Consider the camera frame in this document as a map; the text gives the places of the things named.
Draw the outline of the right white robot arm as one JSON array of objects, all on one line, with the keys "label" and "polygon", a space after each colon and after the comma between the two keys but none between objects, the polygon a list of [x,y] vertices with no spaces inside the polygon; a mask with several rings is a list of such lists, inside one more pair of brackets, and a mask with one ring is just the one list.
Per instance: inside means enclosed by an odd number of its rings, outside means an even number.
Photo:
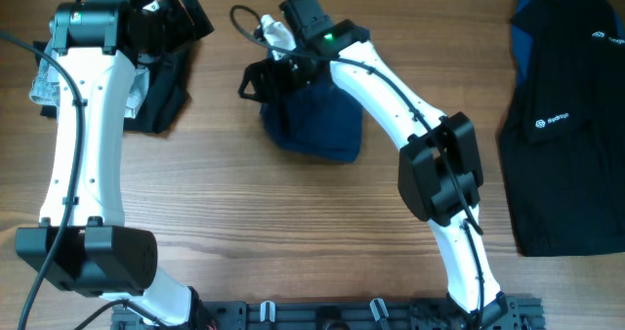
[{"label": "right white robot arm", "polygon": [[443,324],[493,326],[507,306],[482,242],[483,173],[471,120],[462,112],[448,116],[421,99],[385,64],[365,28],[350,20],[334,22],[318,0],[285,0],[279,9],[284,21],[256,14],[254,32],[238,29],[273,56],[246,71],[255,88],[252,100],[275,100],[278,77],[301,88],[327,70],[332,84],[366,110],[396,146],[399,195],[429,225],[443,259],[453,306]]}]

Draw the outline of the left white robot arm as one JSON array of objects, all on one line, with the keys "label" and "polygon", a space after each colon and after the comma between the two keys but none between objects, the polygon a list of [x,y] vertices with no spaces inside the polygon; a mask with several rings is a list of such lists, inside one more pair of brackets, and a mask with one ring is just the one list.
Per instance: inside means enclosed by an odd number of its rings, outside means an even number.
[{"label": "left white robot arm", "polygon": [[197,292],[158,263],[147,230],[127,227],[120,190],[125,106],[137,69],[213,31],[198,0],[75,0],[50,22],[45,60],[60,76],[51,182],[16,251],[62,291],[122,306],[157,329],[213,329]]}]

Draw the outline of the dark blue shorts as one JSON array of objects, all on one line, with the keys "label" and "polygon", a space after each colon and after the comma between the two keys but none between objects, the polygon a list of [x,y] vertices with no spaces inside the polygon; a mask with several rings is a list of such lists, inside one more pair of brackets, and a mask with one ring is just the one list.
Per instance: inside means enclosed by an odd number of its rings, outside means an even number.
[{"label": "dark blue shorts", "polygon": [[362,143],[363,108],[327,73],[278,103],[260,108],[264,128],[279,147],[352,163]]}]

